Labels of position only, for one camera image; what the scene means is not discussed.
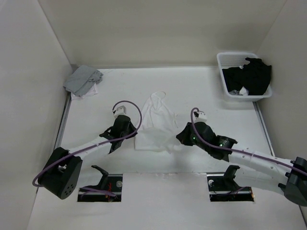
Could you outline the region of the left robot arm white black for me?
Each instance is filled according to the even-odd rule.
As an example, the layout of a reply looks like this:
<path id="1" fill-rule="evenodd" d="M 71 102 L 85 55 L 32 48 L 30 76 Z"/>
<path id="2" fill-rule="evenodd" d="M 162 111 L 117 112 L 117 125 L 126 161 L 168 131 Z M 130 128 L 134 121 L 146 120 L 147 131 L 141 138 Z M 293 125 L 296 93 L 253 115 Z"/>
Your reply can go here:
<path id="1" fill-rule="evenodd" d="M 114 152 L 123 140 L 136 136 L 137 130 L 128 116 L 118 115 L 113 126 L 92 141 L 72 149 L 54 149 L 37 178 L 38 185 L 62 200 L 69 197 L 77 186 L 86 157 Z"/>

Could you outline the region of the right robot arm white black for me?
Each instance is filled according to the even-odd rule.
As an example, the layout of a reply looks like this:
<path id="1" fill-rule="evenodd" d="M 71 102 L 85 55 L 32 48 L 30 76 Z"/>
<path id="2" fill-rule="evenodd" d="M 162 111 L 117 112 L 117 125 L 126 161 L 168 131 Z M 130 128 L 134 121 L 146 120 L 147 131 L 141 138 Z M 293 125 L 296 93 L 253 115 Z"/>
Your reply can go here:
<path id="1" fill-rule="evenodd" d="M 235 193 L 242 187 L 256 187 L 283 195 L 289 201 L 307 205 L 307 161 L 266 156 L 248 149 L 235 151 L 235 139 L 216 135 L 204 122 L 188 122 L 176 138 L 182 145 L 197 146 L 216 160 L 230 163 L 212 188 Z"/>

